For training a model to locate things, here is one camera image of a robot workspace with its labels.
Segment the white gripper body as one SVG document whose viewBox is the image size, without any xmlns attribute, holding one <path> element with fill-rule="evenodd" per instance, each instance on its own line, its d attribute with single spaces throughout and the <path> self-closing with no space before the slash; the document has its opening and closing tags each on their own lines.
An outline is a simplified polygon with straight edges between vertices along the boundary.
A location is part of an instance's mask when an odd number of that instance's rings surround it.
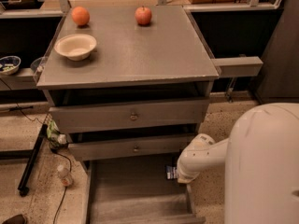
<svg viewBox="0 0 299 224">
<path fill-rule="evenodd" d="M 196 158 L 181 154 L 177 161 L 178 181 L 193 181 L 199 176 Z"/>
</svg>

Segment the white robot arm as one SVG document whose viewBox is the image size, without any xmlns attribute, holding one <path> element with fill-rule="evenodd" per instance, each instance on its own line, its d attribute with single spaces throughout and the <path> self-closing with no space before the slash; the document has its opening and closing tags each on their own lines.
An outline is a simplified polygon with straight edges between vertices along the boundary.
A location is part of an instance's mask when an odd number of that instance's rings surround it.
<svg viewBox="0 0 299 224">
<path fill-rule="evenodd" d="M 299 104 L 255 106 L 220 142 L 198 134 L 178 158 L 178 182 L 219 164 L 224 224 L 299 224 Z"/>
</svg>

